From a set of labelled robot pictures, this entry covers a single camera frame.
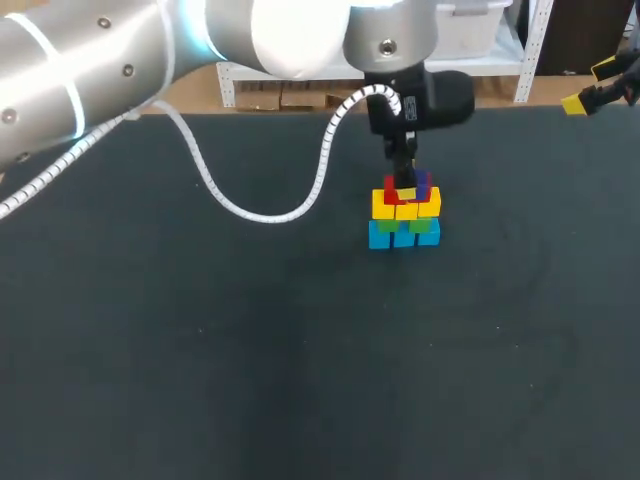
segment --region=red block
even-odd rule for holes
[[[398,192],[393,185],[393,175],[384,177],[384,204],[385,205],[406,205],[406,201],[398,198]]]

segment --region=blue block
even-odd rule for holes
[[[440,222],[437,218],[431,220],[431,230],[429,233],[418,235],[419,247],[437,247],[440,245]]]
[[[427,172],[425,172],[424,170],[416,170],[416,180],[417,180],[418,186],[421,186],[421,185],[426,186],[428,183]]]
[[[393,234],[393,248],[413,247],[416,244],[416,234],[409,231],[409,222],[400,222],[398,231]]]
[[[378,222],[369,221],[369,248],[371,250],[388,250],[391,248],[391,234],[381,233],[378,230]]]
[[[427,200],[427,193],[429,187],[427,185],[418,185],[416,189],[416,201],[425,202]]]

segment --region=white shelf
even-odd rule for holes
[[[524,50],[513,29],[503,16],[496,35],[496,43],[486,57],[458,60],[427,60],[425,67],[430,72],[458,70],[468,75],[502,76],[520,75],[524,60]],[[276,77],[243,67],[229,64],[228,75],[233,81],[277,81]],[[344,57],[329,65],[311,80],[355,80],[364,75],[347,63]]]

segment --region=white cable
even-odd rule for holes
[[[154,103],[154,105],[164,110],[167,115],[169,115],[169,117],[173,120],[176,126],[180,129],[185,141],[187,142],[189,150],[193,155],[193,159],[196,162],[196,166],[200,171],[200,175],[202,176],[205,185],[207,186],[213,197],[218,202],[220,202],[220,204],[224,208],[237,215],[238,217],[250,220],[252,222],[274,224],[286,223],[296,220],[311,209],[311,207],[318,199],[320,191],[322,190],[322,185],[327,174],[327,165],[329,163],[329,155],[331,154],[331,146],[333,144],[334,135],[336,133],[336,130],[338,129],[338,125],[340,125],[340,122],[342,122],[347,112],[351,110],[358,102],[372,95],[384,95],[389,102],[389,107],[391,108],[393,114],[396,116],[400,115],[400,112],[402,111],[400,97],[393,89],[387,87],[386,85],[368,85],[364,88],[361,88],[349,98],[347,98],[342,103],[342,105],[338,107],[338,110],[336,110],[333,117],[331,117],[329,125],[327,126],[327,129],[325,131],[324,138],[322,140],[322,147],[320,149],[320,161],[318,162],[318,170],[316,172],[316,178],[313,182],[313,186],[311,187],[309,196],[298,208],[282,215],[261,215],[258,213],[249,212],[241,207],[238,207],[237,205],[232,203],[231,200],[225,197],[218,186],[215,184],[213,178],[211,178],[209,169],[207,168],[204,158],[202,157],[202,153],[200,152],[200,148],[198,147],[198,142],[196,141],[195,137],[193,136],[193,132],[191,131],[185,120],[182,118],[180,113],[171,105],[163,101],[157,101]]]
[[[95,128],[86,137],[78,141],[67,153],[62,155],[44,172],[18,190],[15,194],[4,200],[0,204],[0,220],[11,215],[14,211],[44,190],[44,188],[66,168],[68,168],[69,165],[75,162],[83,153],[93,147],[111,130],[122,123],[124,119],[125,115],[121,115]]]
[[[180,113],[178,113],[175,108],[164,101],[156,101],[154,105],[164,110],[180,129],[193,155],[196,166],[200,171],[200,175],[207,185],[207,188],[214,196],[214,198],[218,202],[220,202],[220,204],[224,208],[246,220],[259,223],[275,224],[291,222],[297,218],[300,218],[311,209],[311,207],[318,199],[320,191],[322,190],[322,185],[324,184],[324,179],[327,173],[327,165],[329,163],[329,155],[331,154],[331,146],[333,144],[334,135],[336,133],[338,125],[340,125],[340,122],[342,122],[347,112],[351,110],[358,102],[372,95],[384,95],[389,102],[389,107],[393,114],[396,116],[400,115],[400,112],[402,111],[400,97],[395,91],[385,85],[366,86],[347,98],[342,103],[342,105],[338,107],[338,110],[336,110],[333,117],[331,117],[329,125],[327,126],[327,129],[325,131],[324,138],[322,140],[322,147],[320,150],[320,161],[318,163],[318,170],[316,172],[316,178],[309,196],[298,208],[283,215],[260,215],[244,210],[243,208],[240,208],[232,203],[227,197],[224,196],[224,194],[220,191],[218,186],[213,181],[213,178],[211,178],[211,174],[209,173],[204,158],[202,157],[202,153],[200,152],[200,148],[198,147],[198,142],[196,141],[193,133],[191,132],[191,129],[184,121]],[[130,115],[130,113],[131,112],[121,115],[95,128],[86,137],[78,141],[67,153],[58,158],[58,160],[56,160],[49,168],[43,171],[40,175],[34,178],[23,188],[18,190],[11,197],[0,203],[0,220],[8,217],[33,197],[38,195],[65,169],[67,169],[72,163],[80,158],[81,155],[83,155],[87,150],[93,147],[96,143],[98,143],[98,141],[100,141],[109,132],[111,132],[120,123],[122,123],[125,118]]]

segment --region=stacked blocks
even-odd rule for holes
[[[396,189],[393,175],[384,179],[383,190],[372,192],[369,248],[425,247],[440,244],[440,189],[431,175],[416,171],[417,187]]]

